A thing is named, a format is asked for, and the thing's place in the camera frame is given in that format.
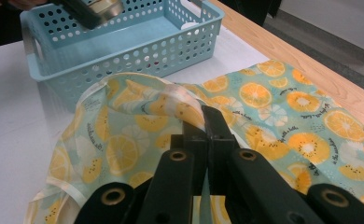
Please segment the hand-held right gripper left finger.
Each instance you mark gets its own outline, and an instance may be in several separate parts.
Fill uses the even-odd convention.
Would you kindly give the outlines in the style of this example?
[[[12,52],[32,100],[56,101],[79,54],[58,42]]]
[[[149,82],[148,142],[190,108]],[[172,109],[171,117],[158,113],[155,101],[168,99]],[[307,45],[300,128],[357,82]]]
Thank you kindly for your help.
[[[171,150],[177,149],[185,149],[194,156],[193,193],[201,195],[207,167],[207,138],[205,131],[184,121],[182,134],[171,135]]]

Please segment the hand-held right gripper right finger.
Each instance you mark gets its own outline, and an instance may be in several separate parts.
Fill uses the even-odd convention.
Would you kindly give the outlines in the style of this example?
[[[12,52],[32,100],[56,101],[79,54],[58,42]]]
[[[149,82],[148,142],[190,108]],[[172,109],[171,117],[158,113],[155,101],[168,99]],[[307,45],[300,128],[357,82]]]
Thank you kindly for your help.
[[[208,105],[202,106],[208,147],[208,178],[212,195],[225,195],[229,182],[227,161],[236,147],[236,140],[222,113]]]

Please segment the light blue plastic basket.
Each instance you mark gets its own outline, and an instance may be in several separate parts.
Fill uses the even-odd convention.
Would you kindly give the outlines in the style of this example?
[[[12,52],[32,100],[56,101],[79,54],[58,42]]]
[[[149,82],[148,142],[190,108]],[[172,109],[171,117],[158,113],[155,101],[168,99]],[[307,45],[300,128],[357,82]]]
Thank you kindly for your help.
[[[166,77],[214,53],[224,13],[209,1],[121,1],[123,12],[92,30],[53,4],[21,14],[30,76],[69,111],[104,77],[120,72]]]

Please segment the citrus print apron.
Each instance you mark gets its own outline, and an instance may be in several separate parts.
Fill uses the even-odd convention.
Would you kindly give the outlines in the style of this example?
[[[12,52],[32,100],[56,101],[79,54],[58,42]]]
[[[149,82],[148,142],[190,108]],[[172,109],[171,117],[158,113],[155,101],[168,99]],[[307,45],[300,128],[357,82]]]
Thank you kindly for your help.
[[[242,147],[299,192],[330,183],[364,203],[364,125],[301,71],[269,60],[202,84],[119,73],[90,87],[58,140],[24,224],[71,224],[68,211],[111,182],[150,179],[184,122],[219,110]]]

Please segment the wooden table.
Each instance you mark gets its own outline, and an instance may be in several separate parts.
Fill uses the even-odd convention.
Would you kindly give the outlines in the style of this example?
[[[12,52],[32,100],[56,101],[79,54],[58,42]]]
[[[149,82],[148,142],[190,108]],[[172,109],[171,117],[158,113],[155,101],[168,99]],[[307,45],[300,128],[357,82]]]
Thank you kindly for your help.
[[[209,0],[224,11],[222,25],[270,59],[300,69],[322,91],[364,124],[364,89],[330,70],[284,40],[266,31],[218,0]]]

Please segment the white table mat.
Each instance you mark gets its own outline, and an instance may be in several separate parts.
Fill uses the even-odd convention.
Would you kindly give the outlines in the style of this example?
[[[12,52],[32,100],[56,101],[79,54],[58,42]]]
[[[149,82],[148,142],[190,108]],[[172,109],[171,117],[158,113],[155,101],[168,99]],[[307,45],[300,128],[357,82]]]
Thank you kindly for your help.
[[[73,116],[55,93],[30,77],[21,41],[0,47],[0,224],[23,223]]]

